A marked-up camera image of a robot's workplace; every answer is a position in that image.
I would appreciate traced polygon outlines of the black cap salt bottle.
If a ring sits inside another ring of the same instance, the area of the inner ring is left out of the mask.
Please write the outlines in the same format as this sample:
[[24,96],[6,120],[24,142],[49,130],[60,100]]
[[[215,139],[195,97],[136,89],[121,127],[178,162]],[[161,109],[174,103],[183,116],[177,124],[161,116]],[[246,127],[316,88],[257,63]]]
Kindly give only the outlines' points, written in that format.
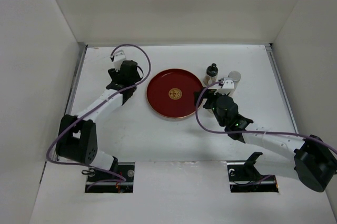
[[215,111],[215,107],[214,106],[212,106],[210,109],[208,109],[208,111],[210,112],[210,113],[214,113],[214,111]]

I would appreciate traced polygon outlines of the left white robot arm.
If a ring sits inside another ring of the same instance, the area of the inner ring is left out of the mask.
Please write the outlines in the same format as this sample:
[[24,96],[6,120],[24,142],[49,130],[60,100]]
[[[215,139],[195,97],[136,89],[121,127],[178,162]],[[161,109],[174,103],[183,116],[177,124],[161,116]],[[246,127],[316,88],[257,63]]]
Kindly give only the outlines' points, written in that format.
[[97,167],[106,181],[118,175],[118,159],[98,148],[98,126],[117,108],[123,106],[142,80],[137,62],[124,60],[118,70],[108,73],[112,79],[100,97],[77,115],[66,114],[60,123],[56,154],[84,166]]

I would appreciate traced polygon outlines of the red round tray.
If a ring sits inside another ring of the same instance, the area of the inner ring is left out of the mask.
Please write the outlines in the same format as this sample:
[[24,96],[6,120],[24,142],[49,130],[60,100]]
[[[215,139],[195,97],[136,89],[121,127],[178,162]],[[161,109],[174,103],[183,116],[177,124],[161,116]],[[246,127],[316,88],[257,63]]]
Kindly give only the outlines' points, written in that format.
[[180,119],[195,113],[194,93],[203,84],[193,73],[183,69],[167,69],[156,74],[149,82],[146,98],[159,115]]

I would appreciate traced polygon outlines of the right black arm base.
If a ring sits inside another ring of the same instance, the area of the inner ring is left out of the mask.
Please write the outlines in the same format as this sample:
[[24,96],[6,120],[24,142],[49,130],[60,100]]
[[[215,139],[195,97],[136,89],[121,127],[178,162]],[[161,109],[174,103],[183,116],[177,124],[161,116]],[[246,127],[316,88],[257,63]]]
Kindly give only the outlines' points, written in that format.
[[261,152],[254,152],[247,160],[227,162],[231,193],[279,192],[276,176],[262,175],[255,168],[261,155]]

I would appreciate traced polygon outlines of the black cap pepper bottle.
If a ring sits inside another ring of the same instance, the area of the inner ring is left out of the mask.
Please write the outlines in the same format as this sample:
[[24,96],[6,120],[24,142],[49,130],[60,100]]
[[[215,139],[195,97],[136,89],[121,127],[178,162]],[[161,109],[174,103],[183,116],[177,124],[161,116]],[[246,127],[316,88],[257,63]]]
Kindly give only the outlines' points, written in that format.
[[203,79],[203,83],[208,86],[214,82],[216,82],[218,76],[218,68],[216,63],[212,63],[210,66],[207,67],[206,73]]

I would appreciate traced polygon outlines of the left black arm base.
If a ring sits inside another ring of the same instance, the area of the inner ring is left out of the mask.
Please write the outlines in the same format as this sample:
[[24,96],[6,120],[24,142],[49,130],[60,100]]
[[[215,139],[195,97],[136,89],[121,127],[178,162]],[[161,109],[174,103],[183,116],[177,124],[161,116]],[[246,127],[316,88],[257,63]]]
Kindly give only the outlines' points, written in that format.
[[122,178],[108,174],[97,169],[89,168],[82,170],[82,174],[86,176],[85,193],[92,194],[129,194],[133,193],[135,178],[135,163],[122,162],[118,164],[118,168],[114,171]]

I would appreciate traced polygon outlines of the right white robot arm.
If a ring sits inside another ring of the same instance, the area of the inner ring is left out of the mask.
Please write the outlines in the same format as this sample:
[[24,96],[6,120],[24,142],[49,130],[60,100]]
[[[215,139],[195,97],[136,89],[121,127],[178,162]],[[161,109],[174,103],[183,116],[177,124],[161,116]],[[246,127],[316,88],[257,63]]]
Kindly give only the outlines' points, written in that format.
[[261,175],[279,175],[299,180],[309,189],[323,192],[336,175],[336,149],[315,135],[273,132],[254,123],[239,113],[233,98],[218,93],[215,89],[202,88],[194,92],[194,105],[211,110],[218,124],[224,129],[221,134],[243,144],[255,145],[286,158],[288,164],[257,162],[262,156],[255,152],[244,164],[244,173],[249,179]]

